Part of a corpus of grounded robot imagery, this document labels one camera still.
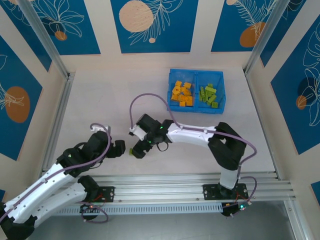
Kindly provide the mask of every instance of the blue plastic bin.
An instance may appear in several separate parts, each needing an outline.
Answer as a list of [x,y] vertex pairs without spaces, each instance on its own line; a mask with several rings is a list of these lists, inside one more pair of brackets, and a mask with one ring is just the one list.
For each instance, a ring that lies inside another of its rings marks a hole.
[[[171,101],[172,90],[176,81],[192,83],[191,93],[194,97],[193,106],[179,106],[178,102]],[[199,101],[199,92],[201,87],[205,88],[208,84],[213,84],[216,89],[215,102],[218,103],[218,108],[212,108],[206,102]],[[167,102],[172,111],[176,112],[193,112],[205,114],[222,114],[226,105],[226,90],[224,74],[222,71],[204,71],[204,70],[189,70],[189,69],[171,69],[169,74],[169,88],[167,94]]]

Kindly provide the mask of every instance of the orange circle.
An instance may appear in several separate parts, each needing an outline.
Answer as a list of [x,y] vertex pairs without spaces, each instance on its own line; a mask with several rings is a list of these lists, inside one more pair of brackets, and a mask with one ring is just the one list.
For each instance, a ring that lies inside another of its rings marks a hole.
[[63,31],[56,31],[54,33],[54,36],[56,37],[56,39],[58,39],[60,41],[67,40],[67,35]]
[[265,22],[258,22],[244,30],[240,36],[240,45],[244,48],[254,47],[265,25]]
[[302,96],[302,95],[298,96],[297,99],[296,99],[296,101],[295,101],[295,104],[296,104],[296,106],[297,106],[298,109],[300,109],[300,110],[305,109],[305,107],[307,106],[307,99],[306,99],[306,97],[305,97],[305,96]]
[[154,22],[154,15],[144,2],[131,0],[120,9],[119,19],[124,29],[132,33],[138,33],[150,28]]
[[8,117],[16,123],[24,123],[30,112],[30,98],[26,90],[19,86],[10,87],[6,91],[4,98],[8,101],[8,103],[5,104]]

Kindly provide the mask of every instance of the white wall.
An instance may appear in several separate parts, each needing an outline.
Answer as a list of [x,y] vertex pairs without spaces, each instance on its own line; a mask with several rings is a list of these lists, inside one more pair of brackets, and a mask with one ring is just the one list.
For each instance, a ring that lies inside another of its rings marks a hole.
[[317,240],[320,239],[320,207],[310,184],[320,180],[320,145],[298,155],[271,81],[319,13],[320,1],[307,0],[266,67],[263,68],[262,63],[257,61],[248,75],[280,173],[291,181],[307,223]]
[[190,53],[121,54],[111,2],[85,0],[101,55],[67,55],[62,56],[62,59],[72,72],[77,69],[244,66],[250,51],[211,53],[224,2],[225,0],[199,0]]
[[0,36],[42,85],[18,160],[14,161],[0,154],[0,189],[6,191],[5,202],[20,194],[39,177],[42,157],[65,81],[54,64],[49,72],[45,70],[1,7],[0,22]]

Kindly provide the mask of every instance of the orange block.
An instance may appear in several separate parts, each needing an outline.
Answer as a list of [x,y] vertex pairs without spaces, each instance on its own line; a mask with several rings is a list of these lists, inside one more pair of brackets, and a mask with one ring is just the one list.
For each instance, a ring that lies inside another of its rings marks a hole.
[[180,94],[180,93],[181,93],[181,88],[180,88],[179,86],[175,86],[175,87],[173,88],[173,90],[172,90],[172,93],[173,93],[174,95]]
[[186,102],[188,99],[187,99],[186,96],[183,96],[182,94],[180,94],[180,95],[178,96],[178,100],[179,100],[179,102]]
[[177,94],[172,94],[171,101],[179,102],[178,95]]
[[181,87],[181,84],[182,84],[182,81],[176,81],[175,82],[175,85],[178,86],[178,87]]
[[183,94],[185,95],[185,96],[191,96],[192,94],[191,94],[191,91],[189,91],[188,89],[186,89],[184,92],[183,92]]
[[187,89],[190,89],[191,88],[191,83],[185,82],[183,86],[186,87]]

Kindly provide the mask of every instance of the white line drawing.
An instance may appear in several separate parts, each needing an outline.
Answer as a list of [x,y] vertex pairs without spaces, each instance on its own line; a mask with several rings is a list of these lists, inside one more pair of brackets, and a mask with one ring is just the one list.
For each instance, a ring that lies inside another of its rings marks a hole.
[[177,10],[184,0],[130,0],[119,11],[122,26],[132,39],[130,45],[142,40],[155,43],[166,26],[170,27],[169,14]]
[[18,3],[15,0],[2,0],[2,2],[11,11],[12,15],[16,19],[18,19],[18,20],[22,21],[24,24],[30,26],[25,15],[22,13],[20,7],[18,6]]
[[297,107],[304,109],[309,107],[310,127],[320,123],[320,23],[312,33],[307,49],[303,57],[302,64],[305,66],[304,74],[307,77],[308,86],[303,90],[297,99]]
[[[2,1],[18,20],[29,26],[18,5],[12,0]],[[49,35],[61,41],[67,39],[67,33],[82,37],[83,33],[77,24],[83,22],[85,16],[69,10],[69,0],[32,0],[31,4]]]
[[254,29],[254,38],[257,40],[262,31],[262,23],[264,23],[275,8],[277,1],[278,0],[270,0],[269,3],[267,3],[267,0],[264,0],[261,8],[257,7],[255,0],[226,0],[226,3],[238,8],[237,10],[240,17],[246,21],[247,26]]
[[291,0],[288,3],[288,6],[286,7],[286,9],[284,10],[284,13],[282,14],[282,17],[285,20],[287,20],[289,12],[298,11],[300,9],[300,7],[302,6],[303,2],[304,2],[304,0],[296,0],[296,1]]
[[[5,66],[6,64],[6,60],[7,60],[6,55],[0,55],[0,70]],[[1,109],[3,109],[6,105],[8,105],[10,107],[10,104],[17,104],[20,106],[24,106],[25,104],[22,102],[22,100],[24,99],[24,96],[21,98],[16,98],[10,94],[8,94],[3,87],[1,86],[0,83],[0,107]]]

